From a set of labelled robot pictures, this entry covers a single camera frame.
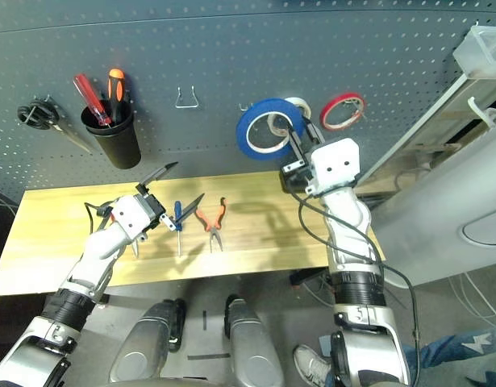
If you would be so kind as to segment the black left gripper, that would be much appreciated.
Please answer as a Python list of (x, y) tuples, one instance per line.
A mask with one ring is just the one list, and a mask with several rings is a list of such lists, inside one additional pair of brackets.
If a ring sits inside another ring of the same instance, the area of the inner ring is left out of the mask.
[(160, 180), (172, 168), (178, 164), (177, 161), (168, 163), (144, 177), (136, 186), (136, 190), (142, 195), (141, 204), (149, 218), (149, 224), (144, 228), (145, 231), (155, 229), (162, 222), (171, 231), (181, 231), (183, 222), (196, 211), (204, 193), (195, 198), (187, 207), (175, 210), (172, 216), (167, 215), (166, 209), (158, 199), (148, 192), (148, 185), (153, 181)]

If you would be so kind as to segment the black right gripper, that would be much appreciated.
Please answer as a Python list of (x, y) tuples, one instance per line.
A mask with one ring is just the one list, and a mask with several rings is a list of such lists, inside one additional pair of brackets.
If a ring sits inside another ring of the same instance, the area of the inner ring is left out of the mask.
[[(311, 142), (310, 150), (322, 147), (325, 144), (322, 132), (309, 119), (305, 119), (305, 124)], [(297, 194), (304, 194), (309, 180), (312, 179), (311, 167), (305, 164), (305, 156), (297, 132), (291, 124), (288, 124), (287, 127), (289, 143), (296, 156), (296, 161), (280, 168), (281, 189), (285, 194), (290, 194), (292, 191)]]

